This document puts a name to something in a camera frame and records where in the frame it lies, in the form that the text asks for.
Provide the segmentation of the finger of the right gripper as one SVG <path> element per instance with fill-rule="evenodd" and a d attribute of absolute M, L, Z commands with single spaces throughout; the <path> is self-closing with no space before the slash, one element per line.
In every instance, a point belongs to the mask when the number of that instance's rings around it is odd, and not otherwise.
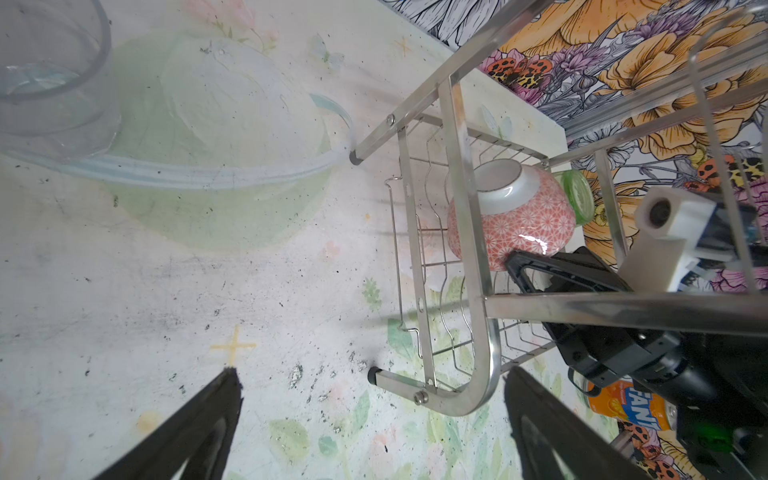
<path fill-rule="evenodd" d="M 505 267 L 525 294 L 618 291 L 618 275 L 590 250 L 553 256 L 514 251 Z"/>

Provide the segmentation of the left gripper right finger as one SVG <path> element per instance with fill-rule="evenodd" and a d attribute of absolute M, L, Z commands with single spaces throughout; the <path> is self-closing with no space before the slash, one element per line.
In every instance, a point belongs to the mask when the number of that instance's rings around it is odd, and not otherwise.
<path fill-rule="evenodd" d="M 507 375 L 504 400 L 525 479 L 645 479 L 525 369 Z"/>

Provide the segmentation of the chrome two-tier dish rack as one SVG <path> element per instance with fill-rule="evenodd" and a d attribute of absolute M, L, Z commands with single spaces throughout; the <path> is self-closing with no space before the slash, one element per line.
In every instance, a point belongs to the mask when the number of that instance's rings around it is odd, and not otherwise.
<path fill-rule="evenodd" d="M 359 165 L 396 137 L 405 189 L 408 238 L 423 355 L 423 380 L 411 379 L 373 367 L 369 383 L 408 401 L 448 416 L 468 415 L 491 398 L 501 374 L 515 366 L 503 361 L 498 323 L 586 324 L 654 330 L 700 332 L 741 337 L 767 334 L 767 296 L 704 293 L 556 293 L 498 294 L 491 282 L 482 231 L 479 197 L 472 167 L 461 80 L 505 40 L 518 33 L 547 7 L 546 1 L 510 1 L 464 46 L 445 60 L 413 93 L 402 101 L 350 154 Z M 437 125 L 445 137 L 448 173 L 456 196 L 456 214 L 462 262 L 466 275 L 474 366 L 469 381 L 453 389 L 438 385 L 423 284 L 419 222 L 416 218 L 414 180 L 408 152 L 407 129 L 433 103 L 440 106 Z"/>

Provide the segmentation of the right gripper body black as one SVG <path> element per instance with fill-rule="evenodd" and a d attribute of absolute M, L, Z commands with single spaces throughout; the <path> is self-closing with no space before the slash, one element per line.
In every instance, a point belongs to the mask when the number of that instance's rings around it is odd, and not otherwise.
<path fill-rule="evenodd" d="M 584 247 L 542 271 L 543 295 L 577 301 L 544 328 L 592 395 L 629 377 L 708 420 L 766 419 L 766 294 L 637 293 Z"/>

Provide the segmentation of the green tinted glass cup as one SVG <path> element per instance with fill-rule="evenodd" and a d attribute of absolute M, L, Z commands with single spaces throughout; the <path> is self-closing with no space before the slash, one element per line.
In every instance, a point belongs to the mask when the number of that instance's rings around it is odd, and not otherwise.
<path fill-rule="evenodd" d="M 571 205 L 576 224 L 584 226 L 595 215 L 596 206 L 590 184 L 579 170 L 564 170 L 554 174 Z"/>

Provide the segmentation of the pink black patterned bowl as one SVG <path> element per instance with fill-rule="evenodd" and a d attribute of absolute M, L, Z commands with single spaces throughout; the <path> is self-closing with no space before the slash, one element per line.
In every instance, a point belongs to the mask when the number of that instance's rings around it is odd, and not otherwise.
<path fill-rule="evenodd" d="M 576 228 L 568 197 L 549 172 L 499 158 L 474 169 L 489 269 L 503 271 L 508 255 L 552 256 Z"/>

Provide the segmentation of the clear glass cup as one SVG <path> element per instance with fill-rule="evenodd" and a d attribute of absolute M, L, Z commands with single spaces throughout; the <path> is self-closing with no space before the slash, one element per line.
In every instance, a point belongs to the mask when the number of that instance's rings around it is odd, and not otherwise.
<path fill-rule="evenodd" d="M 2 2 L 2 153 L 77 161 L 106 152 L 120 123 L 102 4 Z"/>

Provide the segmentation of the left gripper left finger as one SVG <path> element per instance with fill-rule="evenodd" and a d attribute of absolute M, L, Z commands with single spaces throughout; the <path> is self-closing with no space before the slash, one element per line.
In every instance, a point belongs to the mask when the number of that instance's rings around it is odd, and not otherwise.
<path fill-rule="evenodd" d="M 221 479 L 242 408 L 242 385 L 225 368 L 99 479 Z"/>

